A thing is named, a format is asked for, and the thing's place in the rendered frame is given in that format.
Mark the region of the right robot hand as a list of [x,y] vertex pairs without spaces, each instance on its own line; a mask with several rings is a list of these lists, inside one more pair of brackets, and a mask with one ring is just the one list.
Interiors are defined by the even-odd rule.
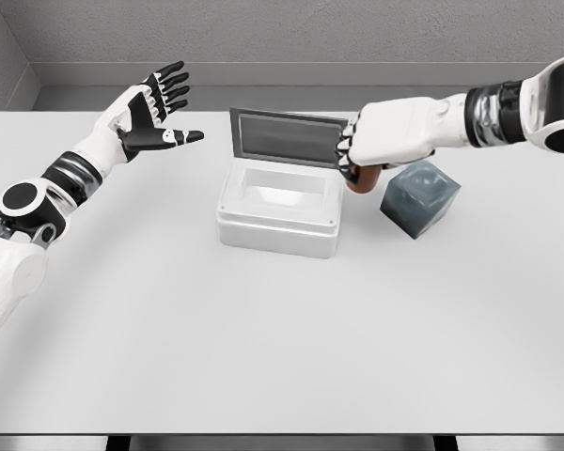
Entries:
[[415,97],[366,104],[339,136],[335,154],[340,174],[345,178],[355,165],[380,165],[383,170],[431,156],[436,103]]

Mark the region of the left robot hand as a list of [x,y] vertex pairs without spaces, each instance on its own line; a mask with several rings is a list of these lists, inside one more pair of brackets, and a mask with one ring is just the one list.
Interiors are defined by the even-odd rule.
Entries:
[[122,111],[109,127],[116,133],[127,161],[139,153],[163,150],[200,141],[202,131],[179,131],[164,127],[165,120],[188,105],[189,73],[177,61],[151,73],[119,97]]

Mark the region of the brown cylindrical object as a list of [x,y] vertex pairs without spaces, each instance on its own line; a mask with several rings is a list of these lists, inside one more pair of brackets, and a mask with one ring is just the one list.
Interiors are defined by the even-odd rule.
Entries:
[[354,193],[369,193],[376,187],[381,172],[380,165],[352,166],[345,174],[346,184]]

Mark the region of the grey-blue cube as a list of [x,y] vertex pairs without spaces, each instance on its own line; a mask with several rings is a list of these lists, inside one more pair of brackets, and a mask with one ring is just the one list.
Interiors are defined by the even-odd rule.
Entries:
[[461,187],[432,163],[412,163],[389,180],[380,211],[416,240],[447,214]]

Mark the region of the white box with hinged lid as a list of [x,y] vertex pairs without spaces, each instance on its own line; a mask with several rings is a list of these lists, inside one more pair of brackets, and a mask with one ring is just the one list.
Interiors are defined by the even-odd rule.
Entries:
[[329,258],[337,249],[344,179],[338,117],[232,108],[233,158],[216,209],[228,246]]

